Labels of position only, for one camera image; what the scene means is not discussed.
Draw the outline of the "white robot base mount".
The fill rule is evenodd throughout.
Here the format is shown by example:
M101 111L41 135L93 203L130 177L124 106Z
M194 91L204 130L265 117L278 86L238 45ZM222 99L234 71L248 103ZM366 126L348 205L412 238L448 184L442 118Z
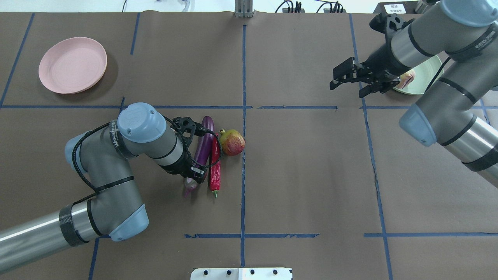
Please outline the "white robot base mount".
M198 268L190 275L191 280L293 280L291 268Z

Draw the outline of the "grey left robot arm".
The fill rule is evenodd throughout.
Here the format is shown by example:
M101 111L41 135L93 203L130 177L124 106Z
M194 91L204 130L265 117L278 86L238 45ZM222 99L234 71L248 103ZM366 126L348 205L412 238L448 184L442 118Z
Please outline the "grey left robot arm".
M107 235L127 240L148 224L129 164L147 155L169 174L205 179L208 166L192 158L192 137L215 135L190 117L168 119L148 103L132 103L117 119L69 140L67 162L93 193L60 211L1 232L1 273Z

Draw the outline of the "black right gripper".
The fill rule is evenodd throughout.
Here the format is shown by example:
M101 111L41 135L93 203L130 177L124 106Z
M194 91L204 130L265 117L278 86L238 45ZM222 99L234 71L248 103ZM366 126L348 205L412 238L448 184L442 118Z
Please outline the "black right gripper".
M364 62L350 57L333 69L330 90L343 83L365 82L368 85L359 90L359 98L372 93L384 94L400 83L400 64L396 61L390 43L384 43Z

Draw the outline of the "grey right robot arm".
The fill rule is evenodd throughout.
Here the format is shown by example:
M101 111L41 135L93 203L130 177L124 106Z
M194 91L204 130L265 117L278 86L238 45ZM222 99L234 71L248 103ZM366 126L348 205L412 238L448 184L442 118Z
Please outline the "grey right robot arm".
M441 0L420 18L404 21L381 13L369 23L385 43L366 61L350 57L333 69L330 89L363 82L359 97L384 93L401 75L428 59L446 53L453 64L431 83L399 121L422 145L435 143L493 186L498 177L497 130L471 112L490 90L497 90L496 0Z

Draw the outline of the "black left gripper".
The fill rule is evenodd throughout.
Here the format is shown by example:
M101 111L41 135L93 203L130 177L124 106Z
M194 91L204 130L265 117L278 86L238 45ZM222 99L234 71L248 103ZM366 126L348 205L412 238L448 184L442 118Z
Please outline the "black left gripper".
M194 136L199 138L208 133L208 128L201 123L194 122L190 117L176 117L164 119L170 124L175 136L175 144L169 153L160 157L160 167L169 174L179 174L184 178L191 178L197 183L204 181L207 167L195 160L189 151Z

